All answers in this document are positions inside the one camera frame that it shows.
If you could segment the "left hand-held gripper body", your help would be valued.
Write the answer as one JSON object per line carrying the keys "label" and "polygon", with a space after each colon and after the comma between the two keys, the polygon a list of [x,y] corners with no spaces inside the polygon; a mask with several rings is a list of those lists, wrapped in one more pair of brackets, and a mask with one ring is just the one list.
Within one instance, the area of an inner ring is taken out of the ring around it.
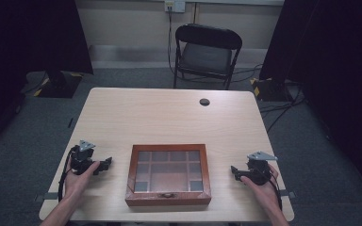
{"label": "left hand-held gripper body", "polygon": [[86,140],[80,140],[79,144],[73,147],[71,169],[76,175],[83,174],[93,164],[91,157],[94,147],[94,144]]}

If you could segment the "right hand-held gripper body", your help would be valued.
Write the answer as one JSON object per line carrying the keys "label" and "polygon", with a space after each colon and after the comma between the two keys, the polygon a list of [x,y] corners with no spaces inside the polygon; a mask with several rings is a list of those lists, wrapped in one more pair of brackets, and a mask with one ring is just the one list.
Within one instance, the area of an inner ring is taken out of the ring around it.
{"label": "right hand-held gripper body", "polygon": [[249,172],[249,178],[254,184],[263,186],[271,179],[269,161],[277,161],[276,156],[264,152],[256,152],[247,155],[248,162],[246,171]]}

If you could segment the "wooden box with glass lid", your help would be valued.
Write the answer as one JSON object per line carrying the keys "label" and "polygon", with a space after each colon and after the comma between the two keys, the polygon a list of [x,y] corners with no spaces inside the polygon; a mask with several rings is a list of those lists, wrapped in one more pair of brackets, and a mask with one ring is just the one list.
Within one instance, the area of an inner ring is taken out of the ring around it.
{"label": "wooden box with glass lid", "polygon": [[128,206],[209,205],[206,145],[134,145],[125,201]]}

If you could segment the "person's right hand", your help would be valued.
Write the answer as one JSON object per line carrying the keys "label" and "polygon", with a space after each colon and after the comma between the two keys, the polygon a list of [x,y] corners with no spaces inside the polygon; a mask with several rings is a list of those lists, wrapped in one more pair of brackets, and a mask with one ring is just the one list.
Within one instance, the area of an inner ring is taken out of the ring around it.
{"label": "person's right hand", "polygon": [[254,184],[249,178],[247,178],[245,176],[241,177],[241,181],[246,186],[251,188],[251,190],[255,194],[256,200],[258,201],[258,203],[260,204],[260,206],[263,209],[265,207],[265,204],[268,201],[275,202],[280,208],[277,191],[276,191],[276,179],[278,177],[278,171],[272,165],[269,165],[269,167],[270,167],[270,172],[272,174],[272,177],[271,177],[271,180],[269,182],[267,182],[266,184],[264,184],[263,186],[258,186],[256,184]]}

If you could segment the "person's left hand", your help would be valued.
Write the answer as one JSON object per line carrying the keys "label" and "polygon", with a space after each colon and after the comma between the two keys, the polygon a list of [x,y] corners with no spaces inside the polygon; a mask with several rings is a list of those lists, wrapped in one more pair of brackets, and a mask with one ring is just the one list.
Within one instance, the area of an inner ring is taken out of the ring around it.
{"label": "person's left hand", "polygon": [[87,188],[91,176],[99,166],[100,163],[95,161],[85,172],[80,175],[76,175],[72,171],[71,163],[68,163],[66,166],[64,199],[78,200]]}

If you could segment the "black stand base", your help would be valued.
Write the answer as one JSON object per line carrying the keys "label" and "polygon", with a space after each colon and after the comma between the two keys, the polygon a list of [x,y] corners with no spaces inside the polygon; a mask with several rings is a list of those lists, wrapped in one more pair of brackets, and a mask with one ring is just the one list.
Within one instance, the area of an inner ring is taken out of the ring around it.
{"label": "black stand base", "polygon": [[285,83],[278,83],[272,79],[250,80],[254,95],[263,102],[291,102],[292,97]]}
{"label": "black stand base", "polygon": [[47,71],[47,78],[34,93],[35,97],[71,99],[83,76],[79,73],[64,73],[58,70]]}

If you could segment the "black curtain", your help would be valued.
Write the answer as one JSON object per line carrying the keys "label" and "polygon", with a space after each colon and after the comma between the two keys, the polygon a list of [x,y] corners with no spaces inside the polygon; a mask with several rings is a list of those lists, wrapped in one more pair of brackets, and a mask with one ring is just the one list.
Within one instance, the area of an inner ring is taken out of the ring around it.
{"label": "black curtain", "polygon": [[362,0],[284,0],[259,77],[302,83],[362,175]]}
{"label": "black curtain", "polygon": [[75,0],[0,0],[0,132],[31,72],[93,73]]}

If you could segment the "black folding chair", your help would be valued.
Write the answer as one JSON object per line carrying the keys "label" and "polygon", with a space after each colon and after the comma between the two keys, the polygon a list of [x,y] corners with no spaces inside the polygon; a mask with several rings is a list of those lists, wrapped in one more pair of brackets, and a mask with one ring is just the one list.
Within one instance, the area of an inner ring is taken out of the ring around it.
{"label": "black folding chair", "polygon": [[178,74],[195,74],[223,81],[229,89],[242,47],[235,31],[202,24],[183,24],[175,31],[176,53],[173,87]]}

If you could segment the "grey table bracket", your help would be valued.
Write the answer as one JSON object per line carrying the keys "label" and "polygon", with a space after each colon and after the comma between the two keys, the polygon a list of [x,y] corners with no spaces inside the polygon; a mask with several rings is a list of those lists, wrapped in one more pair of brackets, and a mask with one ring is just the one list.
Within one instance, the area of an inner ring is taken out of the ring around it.
{"label": "grey table bracket", "polygon": [[290,199],[295,199],[297,197],[296,193],[294,191],[288,191],[286,189],[280,190],[281,196],[288,196]]}

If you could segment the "white wall socket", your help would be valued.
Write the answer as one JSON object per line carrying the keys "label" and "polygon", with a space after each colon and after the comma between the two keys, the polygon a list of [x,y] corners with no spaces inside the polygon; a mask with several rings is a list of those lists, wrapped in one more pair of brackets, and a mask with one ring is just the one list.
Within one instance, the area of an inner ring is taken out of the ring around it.
{"label": "white wall socket", "polygon": [[184,13],[186,10],[185,0],[165,0],[164,10],[166,12]]}

